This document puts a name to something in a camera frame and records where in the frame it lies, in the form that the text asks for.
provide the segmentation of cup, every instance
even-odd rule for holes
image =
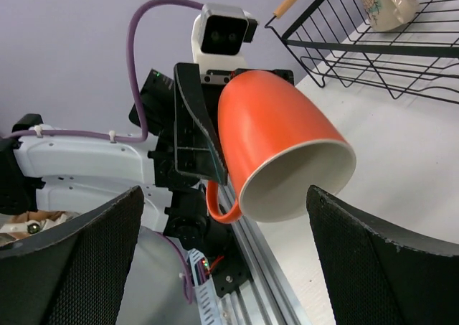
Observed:
[[[352,147],[322,112],[290,83],[252,70],[232,79],[218,103],[218,133],[236,202],[219,211],[216,182],[207,184],[207,207],[218,222],[246,215],[279,222],[306,214],[314,184],[339,192],[356,167]]]
[[[418,0],[361,0],[374,31],[385,32],[415,18]]]

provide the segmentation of camera lens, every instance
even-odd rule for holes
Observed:
[[[218,42],[220,40],[220,34],[217,32],[217,31],[213,31],[211,34],[210,34],[210,38],[212,39],[212,41],[214,43]]]
[[[231,33],[228,39],[231,43],[235,43],[237,41],[237,35],[235,33]]]

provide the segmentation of ceramic mug handle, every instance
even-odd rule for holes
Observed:
[[[239,202],[237,199],[228,213],[222,214],[220,212],[220,207],[218,204],[218,184],[211,180],[207,182],[206,202],[210,216],[212,216],[215,221],[229,224],[238,221],[238,219],[242,217],[241,209],[239,208]]]
[[[411,5],[407,0],[391,0],[395,5],[394,15],[400,24],[407,24],[413,19],[417,8]]]

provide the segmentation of patterned mug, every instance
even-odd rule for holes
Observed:
[[[418,0],[361,0],[374,31],[385,32],[412,21]]]

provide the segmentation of zip tie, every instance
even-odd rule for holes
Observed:
[[[110,130],[108,135],[110,136],[110,143],[116,143],[115,141],[116,132],[114,130]]]
[[[34,130],[37,133],[38,138],[43,138],[43,128],[42,126],[34,126]]]

